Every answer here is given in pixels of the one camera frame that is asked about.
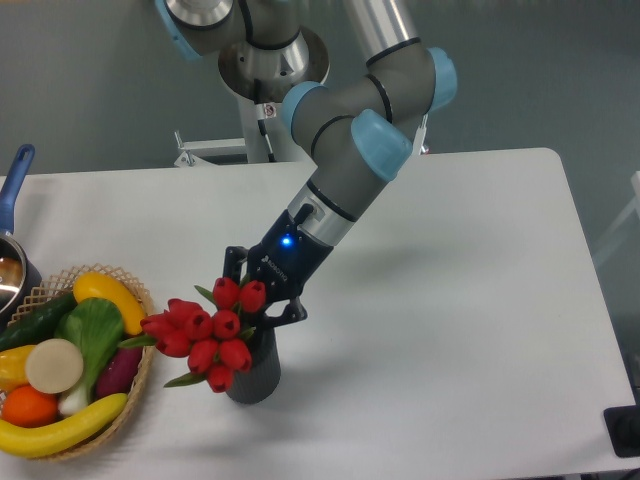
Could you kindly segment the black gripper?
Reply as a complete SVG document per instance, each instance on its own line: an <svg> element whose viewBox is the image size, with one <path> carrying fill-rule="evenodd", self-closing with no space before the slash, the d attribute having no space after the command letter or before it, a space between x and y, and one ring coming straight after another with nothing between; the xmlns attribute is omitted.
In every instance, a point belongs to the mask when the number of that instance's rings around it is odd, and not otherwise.
<svg viewBox="0 0 640 480"><path fill-rule="evenodd" d="M259 244L249 250L228 246L224 253L222 276L240 283L242 268L247 261L251 280L262 282L267 304L258 315L257 330L266 331L306 319L306 309L300 296L305 283L333 251L305 233L301 224L312 214L301 209L294 217L287 210L277 218ZM272 316L273 303L287 300L282 312Z"/></svg>

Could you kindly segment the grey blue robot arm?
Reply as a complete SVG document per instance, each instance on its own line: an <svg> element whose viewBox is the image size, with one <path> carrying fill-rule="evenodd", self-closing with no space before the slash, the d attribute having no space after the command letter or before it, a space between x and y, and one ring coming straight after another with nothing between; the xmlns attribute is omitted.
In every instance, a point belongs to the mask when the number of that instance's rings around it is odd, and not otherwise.
<svg viewBox="0 0 640 480"><path fill-rule="evenodd" d="M281 315L243 308L256 331L301 321L305 283L419 151L398 124L426 116L456 95L448 55L426 48L402 1L349 1L345 9L367 73L340 90L324 85L323 42L304 28L290 1L160 1L165 27L188 56L219 56L226 86L255 104L277 103L292 141L315 171L263 239L226 251L223 273L262 283Z"/></svg>

